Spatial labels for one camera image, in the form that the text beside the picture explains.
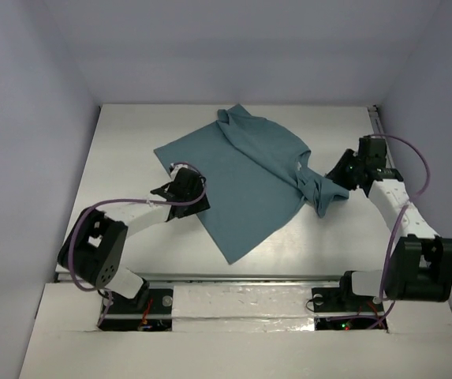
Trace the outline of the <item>teal t-shirt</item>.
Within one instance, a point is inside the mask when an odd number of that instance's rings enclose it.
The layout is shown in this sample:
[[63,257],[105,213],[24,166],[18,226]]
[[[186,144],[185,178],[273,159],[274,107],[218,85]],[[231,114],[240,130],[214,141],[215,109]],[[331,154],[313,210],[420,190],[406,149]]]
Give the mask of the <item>teal t-shirt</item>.
[[230,264],[284,227],[306,203],[324,217],[349,191],[310,169],[294,133],[240,104],[211,124],[155,149],[164,167],[186,162],[206,179],[210,208],[198,217]]

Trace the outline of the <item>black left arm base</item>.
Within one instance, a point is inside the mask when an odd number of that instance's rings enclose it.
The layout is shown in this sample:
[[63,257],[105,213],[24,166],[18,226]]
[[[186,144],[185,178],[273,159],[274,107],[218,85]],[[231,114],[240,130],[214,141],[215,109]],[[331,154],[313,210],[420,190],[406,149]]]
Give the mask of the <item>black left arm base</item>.
[[136,309],[128,299],[113,293],[113,302],[102,318],[108,304],[104,295],[98,328],[104,332],[170,332],[173,294],[169,287],[150,289],[144,304]]

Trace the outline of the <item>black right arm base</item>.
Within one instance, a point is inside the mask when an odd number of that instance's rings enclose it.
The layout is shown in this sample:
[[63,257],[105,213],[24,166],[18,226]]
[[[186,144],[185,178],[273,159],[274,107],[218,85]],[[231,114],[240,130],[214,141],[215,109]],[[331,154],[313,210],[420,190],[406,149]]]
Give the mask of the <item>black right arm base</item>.
[[312,288],[305,303],[314,317],[316,331],[387,330],[383,304],[375,304],[371,296],[346,295],[338,287]]

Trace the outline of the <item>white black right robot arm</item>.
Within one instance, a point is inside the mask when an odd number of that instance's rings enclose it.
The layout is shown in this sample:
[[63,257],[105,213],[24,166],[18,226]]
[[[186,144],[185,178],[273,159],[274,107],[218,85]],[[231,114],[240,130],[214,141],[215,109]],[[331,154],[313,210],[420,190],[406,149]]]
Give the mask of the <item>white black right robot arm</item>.
[[390,231],[383,268],[354,271],[351,283],[336,290],[338,304],[347,310],[357,308],[365,296],[445,302],[451,293],[452,238],[436,232],[414,204],[430,182],[408,195],[399,170],[387,165],[387,138],[386,134],[360,138],[358,149],[347,149],[327,174],[347,190],[362,190]]

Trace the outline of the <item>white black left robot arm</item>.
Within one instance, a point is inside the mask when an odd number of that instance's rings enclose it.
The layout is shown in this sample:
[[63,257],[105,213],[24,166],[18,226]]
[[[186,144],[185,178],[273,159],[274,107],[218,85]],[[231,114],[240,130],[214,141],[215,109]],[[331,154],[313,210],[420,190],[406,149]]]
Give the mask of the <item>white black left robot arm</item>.
[[58,253],[82,291],[105,291],[112,302],[138,312],[148,302],[149,283],[121,265],[126,240],[157,224],[210,208],[207,179],[193,166],[175,163],[170,181],[145,198],[100,201],[83,209]]

